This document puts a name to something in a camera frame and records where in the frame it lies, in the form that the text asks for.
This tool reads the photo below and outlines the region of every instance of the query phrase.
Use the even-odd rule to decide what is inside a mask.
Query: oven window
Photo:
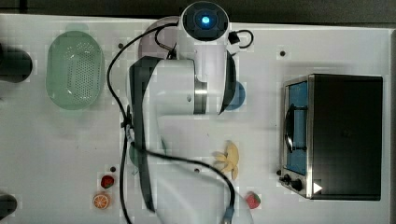
[[[300,175],[306,174],[306,112],[308,107],[307,82],[289,86],[289,108],[293,119],[292,146],[288,149],[286,168]]]

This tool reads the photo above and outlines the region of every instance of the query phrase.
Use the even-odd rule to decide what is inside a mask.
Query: oven knob
[[[279,180],[285,183],[286,185],[289,185],[291,178],[289,175],[284,175],[283,177],[280,177]]]
[[[300,179],[296,179],[293,181],[290,181],[291,187],[294,188],[297,191],[300,191],[303,189],[303,183],[301,182]]]

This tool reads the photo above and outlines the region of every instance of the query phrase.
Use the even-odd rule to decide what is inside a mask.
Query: red object
[[[114,178],[111,175],[105,175],[102,177],[102,181],[100,183],[100,185],[102,186],[102,188],[104,189],[108,189],[111,186],[114,185]]]
[[[262,200],[260,199],[259,195],[250,192],[247,197],[246,197],[247,205],[250,209],[255,209],[257,208]]]

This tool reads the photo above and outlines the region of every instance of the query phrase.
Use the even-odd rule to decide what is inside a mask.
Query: orange slice
[[[106,209],[110,205],[110,197],[104,193],[96,194],[93,197],[93,204],[99,209]]]

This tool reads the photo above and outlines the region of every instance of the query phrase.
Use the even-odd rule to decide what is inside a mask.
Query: blue led light
[[[210,19],[208,17],[202,17],[203,24],[208,24],[209,22],[210,22]]]

